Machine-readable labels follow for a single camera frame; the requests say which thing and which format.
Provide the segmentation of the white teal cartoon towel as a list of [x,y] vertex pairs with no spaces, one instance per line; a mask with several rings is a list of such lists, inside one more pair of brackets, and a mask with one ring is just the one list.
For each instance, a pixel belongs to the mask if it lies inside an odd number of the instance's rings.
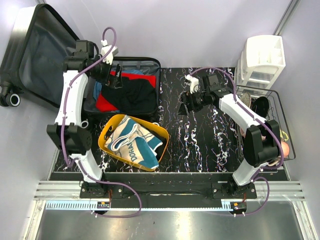
[[154,170],[159,166],[158,148],[163,145],[161,138],[125,115],[106,139],[104,147],[124,160]]

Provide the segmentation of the white black space suitcase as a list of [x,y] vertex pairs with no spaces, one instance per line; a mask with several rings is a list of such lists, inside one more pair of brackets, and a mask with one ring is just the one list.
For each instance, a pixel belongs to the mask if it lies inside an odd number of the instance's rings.
[[[61,105],[63,93],[63,63],[76,51],[79,37],[49,4],[37,4],[21,8],[16,17],[2,63],[0,65],[0,106],[17,107],[20,95],[29,93],[55,108]],[[151,57],[116,56],[112,74],[117,65],[125,71],[139,70],[145,76],[155,76],[157,105],[152,110],[139,113],[105,111],[96,107],[94,99],[95,79],[89,78],[82,103],[81,120],[113,116],[124,113],[136,118],[156,122],[161,64]]]

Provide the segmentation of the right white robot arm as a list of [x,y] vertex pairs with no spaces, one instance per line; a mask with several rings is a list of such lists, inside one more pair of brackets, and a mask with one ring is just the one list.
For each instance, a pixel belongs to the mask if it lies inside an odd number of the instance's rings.
[[280,126],[275,120],[266,120],[244,105],[229,87],[219,82],[216,74],[207,75],[202,80],[188,74],[185,81],[189,90],[180,95],[179,115],[188,115],[206,105],[213,105],[227,114],[245,133],[244,159],[227,185],[228,195],[239,198],[258,170],[281,155]]

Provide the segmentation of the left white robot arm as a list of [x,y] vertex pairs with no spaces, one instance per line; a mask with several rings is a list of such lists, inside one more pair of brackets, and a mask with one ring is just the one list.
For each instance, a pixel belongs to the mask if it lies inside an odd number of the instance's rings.
[[102,170],[93,156],[92,135],[82,126],[82,106],[89,78],[102,84],[108,83],[114,55],[118,48],[103,39],[99,54],[95,44],[88,40],[77,40],[73,55],[63,61],[63,91],[61,103],[54,124],[46,128],[48,136],[62,151],[66,166],[77,165],[83,180],[93,183],[90,192],[97,198],[108,193],[108,186],[102,182]]

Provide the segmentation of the grey patterned plate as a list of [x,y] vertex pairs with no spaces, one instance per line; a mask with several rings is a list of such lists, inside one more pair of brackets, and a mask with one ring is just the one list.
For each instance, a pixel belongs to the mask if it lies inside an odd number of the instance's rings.
[[244,105],[246,105],[248,108],[251,108],[252,104],[252,97],[249,92],[243,93],[239,98]]

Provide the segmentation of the black bowl in basket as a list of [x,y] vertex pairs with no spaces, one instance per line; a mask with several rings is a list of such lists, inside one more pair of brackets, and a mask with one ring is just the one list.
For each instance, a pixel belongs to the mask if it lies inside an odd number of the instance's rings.
[[264,96],[261,96],[254,101],[251,109],[260,117],[265,118],[268,115],[269,108],[270,104],[268,99]]

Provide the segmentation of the white compartment organizer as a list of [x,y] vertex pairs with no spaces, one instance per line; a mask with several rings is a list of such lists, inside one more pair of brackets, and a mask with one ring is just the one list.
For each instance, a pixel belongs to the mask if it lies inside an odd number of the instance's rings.
[[246,40],[235,70],[237,85],[269,90],[286,67],[283,38],[257,35]]

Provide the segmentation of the yellow green mug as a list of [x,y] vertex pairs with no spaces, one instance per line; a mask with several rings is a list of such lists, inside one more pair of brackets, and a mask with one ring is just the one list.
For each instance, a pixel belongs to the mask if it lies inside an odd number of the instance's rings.
[[283,130],[280,130],[280,138],[283,142],[287,142],[289,140],[288,134]]

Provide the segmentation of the peach pink cup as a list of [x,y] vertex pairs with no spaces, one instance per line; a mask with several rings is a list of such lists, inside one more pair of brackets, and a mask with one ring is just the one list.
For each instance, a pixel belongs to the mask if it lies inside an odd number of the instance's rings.
[[[287,158],[290,153],[289,145],[286,142],[281,141],[281,147],[282,147],[284,158]],[[279,155],[273,162],[268,163],[267,166],[268,167],[276,166],[280,161],[281,161],[281,156]]]

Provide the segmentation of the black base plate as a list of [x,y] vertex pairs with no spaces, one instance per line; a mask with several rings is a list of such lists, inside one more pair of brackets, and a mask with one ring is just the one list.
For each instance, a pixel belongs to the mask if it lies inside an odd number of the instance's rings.
[[254,200],[253,183],[237,187],[231,173],[104,173],[109,184],[83,182],[82,199],[110,198],[112,208],[219,208],[222,200]]

